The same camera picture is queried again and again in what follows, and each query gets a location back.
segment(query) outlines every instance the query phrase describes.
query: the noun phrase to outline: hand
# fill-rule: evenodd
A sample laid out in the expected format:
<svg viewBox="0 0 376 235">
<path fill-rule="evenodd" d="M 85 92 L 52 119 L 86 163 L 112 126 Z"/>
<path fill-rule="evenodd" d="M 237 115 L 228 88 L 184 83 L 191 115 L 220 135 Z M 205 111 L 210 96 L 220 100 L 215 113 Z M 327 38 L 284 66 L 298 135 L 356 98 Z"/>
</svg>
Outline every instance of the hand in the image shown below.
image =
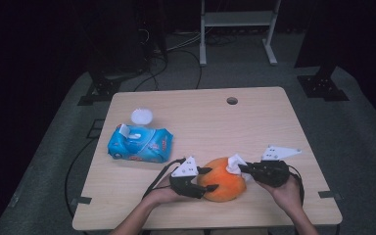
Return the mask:
<svg viewBox="0 0 376 235">
<path fill-rule="evenodd" d="M 158 205 L 187 199 L 188 197 L 178 195 L 170 188 L 169 178 L 170 173 L 167 174 L 157 185 L 157 187 L 154 188 L 154 190 L 152 190 L 145 198 L 155 202 Z"/>
<path fill-rule="evenodd" d="M 302 209 L 299 183 L 292 175 L 289 176 L 285 184 L 278 188 L 273 188 L 257 181 L 256 183 L 267 190 L 277 206 L 286 213 Z"/>
</svg>

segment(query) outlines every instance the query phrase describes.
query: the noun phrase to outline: white shelf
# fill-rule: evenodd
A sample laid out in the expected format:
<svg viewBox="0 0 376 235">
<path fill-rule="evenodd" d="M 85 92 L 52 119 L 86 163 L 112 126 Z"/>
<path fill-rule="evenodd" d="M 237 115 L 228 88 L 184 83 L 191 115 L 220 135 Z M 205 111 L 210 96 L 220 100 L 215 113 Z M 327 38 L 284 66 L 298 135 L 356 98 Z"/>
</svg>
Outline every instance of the white shelf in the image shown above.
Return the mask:
<svg viewBox="0 0 376 235">
<path fill-rule="evenodd" d="M 272 11 L 205 13 L 205 26 L 270 25 Z"/>
</svg>

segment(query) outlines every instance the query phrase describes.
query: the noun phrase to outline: table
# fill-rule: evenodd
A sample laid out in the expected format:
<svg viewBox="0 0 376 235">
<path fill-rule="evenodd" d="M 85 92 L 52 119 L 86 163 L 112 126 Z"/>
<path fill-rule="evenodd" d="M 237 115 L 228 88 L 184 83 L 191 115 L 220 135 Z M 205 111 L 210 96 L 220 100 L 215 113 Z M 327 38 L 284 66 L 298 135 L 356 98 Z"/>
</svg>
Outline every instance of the table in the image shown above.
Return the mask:
<svg viewBox="0 0 376 235">
<path fill-rule="evenodd" d="M 276 26 L 281 0 L 276 0 L 273 11 L 249 12 L 206 12 L 205 1 L 201 2 L 201 41 L 200 64 L 207 64 L 206 27 L 210 26 L 257 26 L 268 25 L 267 37 L 262 40 L 264 50 L 271 65 L 276 66 L 277 60 L 271 49 L 271 38 Z"/>
<path fill-rule="evenodd" d="M 301 154 L 285 162 L 297 168 L 303 177 L 306 213 L 316 225 L 341 222 L 335 200 L 321 199 L 318 195 L 320 191 L 329 191 L 329 187 L 286 92 L 281 87 L 257 87 L 116 94 L 81 194 L 92 200 L 88 205 L 78 204 L 72 222 L 74 229 L 115 228 L 140 202 L 147 187 L 165 166 L 114 160 L 108 155 L 107 144 L 116 126 L 131 124 L 130 114 L 140 107 L 152 110 L 151 127 L 165 127 L 174 135 L 170 161 L 192 155 L 198 166 L 203 166 L 213 159 L 239 154 L 246 162 L 259 162 L 269 144 L 301 149 Z M 264 189 L 255 182 L 248 182 L 247 191 L 230 202 L 188 199 L 161 205 L 151 213 L 144 228 L 292 224 Z"/>
</svg>

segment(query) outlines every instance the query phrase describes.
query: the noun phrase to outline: blue wipes package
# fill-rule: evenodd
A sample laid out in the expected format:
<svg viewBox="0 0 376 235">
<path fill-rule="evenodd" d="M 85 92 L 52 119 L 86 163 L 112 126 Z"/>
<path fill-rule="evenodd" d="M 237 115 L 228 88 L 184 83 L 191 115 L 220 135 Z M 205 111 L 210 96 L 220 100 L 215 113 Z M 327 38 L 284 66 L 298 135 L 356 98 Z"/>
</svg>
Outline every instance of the blue wipes package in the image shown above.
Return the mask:
<svg viewBox="0 0 376 235">
<path fill-rule="evenodd" d="M 173 135 L 166 129 L 121 124 L 108 144 L 114 159 L 164 163 L 169 159 Z"/>
</svg>

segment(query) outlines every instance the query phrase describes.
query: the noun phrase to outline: gray carpet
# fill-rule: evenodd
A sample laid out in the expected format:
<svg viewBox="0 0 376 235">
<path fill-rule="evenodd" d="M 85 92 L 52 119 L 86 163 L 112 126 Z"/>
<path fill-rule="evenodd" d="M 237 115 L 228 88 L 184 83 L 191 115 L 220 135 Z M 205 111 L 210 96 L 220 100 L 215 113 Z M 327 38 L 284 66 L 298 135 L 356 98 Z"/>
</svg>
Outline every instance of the gray carpet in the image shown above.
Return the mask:
<svg viewBox="0 0 376 235">
<path fill-rule="evenodd" d="M 209 46 L 208 65 L 202 68 L 199 88 L 283 87 L 331 190 L 343 197 L 337 201 L 343 215 L 340 234 L 376 234 L 376 111 L 356 80 L 339 68 L 332 78 L 350 100 L 308 99 L 297 76 L 314 74 L 317 68 L 294 69 L 303 38 L 303 34 L 293 33 L 273 36 L 273 51 L 279 62 L 276 67 L 268 63 L 261 45 L 262 35 L 238 36 L 233 43 Z M 170 47 L 184 40 L 181 36 L 169 36 L 167 44 Z M 198 44 L 183 50 L 198 57 Z M 195 89 L 200 77 L 196 59 L 187 52 L 172 52 L 168 56 L 166 70 L 157 75 L 158 89 Z M 164 65 L 162 60 L 154 59 L 151 72 L 160 71 Z M 133 91 L 149 76 L 144 73 L 129 79 L 119 91 Z M 78 197 L 97 142 L 86 136 L 93 121 L 105 118 L 109 108 L 109 102 L 77 105 L 90 83 L 85 73 L 71 88 L 24 175 L 18 202 L 14 207 L 7 207 L 0 219 L 0 234 L 81 233 L 71 227 L 64 198 L 65 178 L 74 158 L 89 144 L 78 155 L 70 172 L 69 200 Z M 150 79 L 138 91 L 156 88 Z M 318 229 L 321 234 L 335 234 L 336 228 Z M 270 231 L 273 235 L 294 234 L 292 227 L 270 228 Z"/>
</svg>

